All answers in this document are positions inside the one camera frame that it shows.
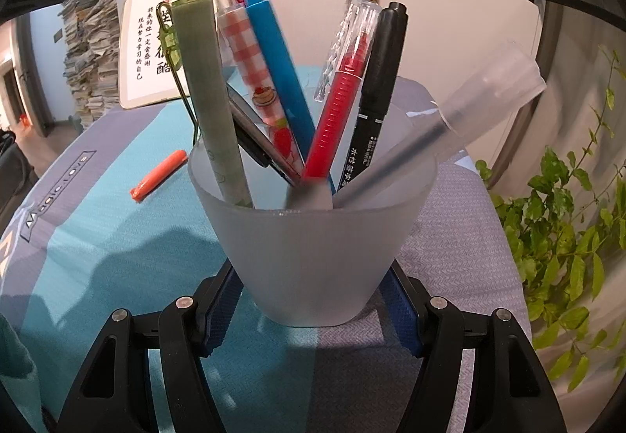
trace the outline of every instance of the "silver screw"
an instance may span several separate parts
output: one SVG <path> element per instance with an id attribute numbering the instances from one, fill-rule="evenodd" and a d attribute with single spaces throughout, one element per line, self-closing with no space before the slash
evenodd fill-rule
<path id="1" fill-rule="evenodd" d="M 192 297 L 180 297 L 179 299 L 176 299 L 176 307 L 184 310 L 186 308 L 189 308 L 189 306 L 191 306 L 193 304 L 193 298 Z"/>
<path id="2" fill-rule="evenodd" d="M 508 322 L 513 317 L 511 311 L 505 310 L 505 308 L 500 308 L 496 311 L 496 316 L 503 322 Z"/>
<path id="3" fill-rule="evenodd" d="M 443 297 L 433 297 L 431 299 L 431 306 L 433 308 L 437 308 L 438 310 L 442 310 L 448 306 L 448 301 L 446 301 Z"/>
<path id="4" fill-rule="evenodd" d="M 111 318 L 113 319 L 114 322 L 121 322 L 127 316 L 128 316 L 128 311 L 126 311 L 126 310 L 115 310 L 112 313 Z"/>

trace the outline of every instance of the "tablecloth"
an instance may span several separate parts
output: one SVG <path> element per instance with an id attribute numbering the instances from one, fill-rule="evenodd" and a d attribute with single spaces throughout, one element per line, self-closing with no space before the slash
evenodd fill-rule
<path id="1" fill-rule="evenodd" d="M 299 77 L 311 98 L 318 69 Z M 424 87 L 402 78 L 392 101 L 416 124 L 434 109 Z M 185 167 L 142 204 L 129 195 L 165 156 L 190 147 L 180 101 L 112 110 L 50 167 L 0 239 L 0 313 L 36 362 L 54 416 L 112 311 L 161 310 L 220 268 L 225 255 Z M 440 165 L 398 261 L 432 295 L 478 313 L 506 307 L 530 333 L 505 236 L 464 151 Z M 157 420 L 173 431 L 158 353 L 149 359 Z M 347 324 L 293 329 L 265 317 L 244 289 L 223 345 L 203 360 L 230 433 L 394 432 L 419 365 L 378 292 Z M 472 368 L 468 350 L 449 431 L 463 430 Z"/>

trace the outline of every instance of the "blue gripper pad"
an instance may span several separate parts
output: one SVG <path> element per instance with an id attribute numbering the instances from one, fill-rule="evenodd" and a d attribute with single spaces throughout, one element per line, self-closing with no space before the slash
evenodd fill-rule
<path id="1" fill-rule="evenodd" d="M 422 352 L 422 342 L 417 333 L 417 313 L 411 307 L 400 282 L 391 269 L 385 274 L 378 289 L 381 291 L 400 343 L 411 352 L 411 355 L 419 357 Z"/>
<path id="2" fill-rule="evenodd" d="M 207 315 L 207 337 L 204 339 L 204 346 L 209 355 L 223 343 L 242 290 L 243 283 L 235 270 L 231 269 L 217 295 L 215 306 Z"/>

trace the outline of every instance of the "pen holder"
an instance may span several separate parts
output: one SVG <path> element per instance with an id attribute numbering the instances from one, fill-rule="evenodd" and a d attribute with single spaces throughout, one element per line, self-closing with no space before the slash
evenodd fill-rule
<path id="1" fill-rule="evenodd" d="M 374 161 L 409 131 L 410 120 L 392 105 Z M 337 160 L 346 152 L 346 145 L 343 153 L 340 147 Z M 408 237 L 437 174 L 431 159 L 361 205 L 287 211 L 277 208 L 284 204 L 286 183 L 245 153 L 242 159 L 255 209 L 221 199 L 201 140 L 189 157 L 189 174 L 257 306 L 273 321 L 293 327 L 339 325 L 362 310 Z"/>

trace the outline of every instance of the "red and white checkered pattern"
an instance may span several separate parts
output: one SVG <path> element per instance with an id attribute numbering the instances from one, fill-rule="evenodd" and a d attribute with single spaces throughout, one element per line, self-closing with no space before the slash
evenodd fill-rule
<path id="1" fill-rule="evenodd" d="M 261 53 L 257 37 L 252 30 L 252 24 L 250 23 L 245 7 L 240 7 L 218 16 L 217 25 L 221 34 L 230 45 L 233 59 L 237 64 L 237 69 L 242 76 L 243 83 L 250 89 L 252 102 L 257 107 L 263 122 L 277 129 L 289 127 L 287 117 L 282 109 L 281 101 L 276 94 L 270 71 Z M 254 92 L 259 88 L 265 90 L 267 87 L 273 92 L 273 101 L 260 106 L 255 103 Z M 292 162 L 296 170 L 300 171 L 304 165 L 302 164 L 302 159 L 295 145 L 295 140 L 293 140 L 293 135 L 291 138 L 292 152 L 291 155 L 286 156 L 286 158 Z"/>

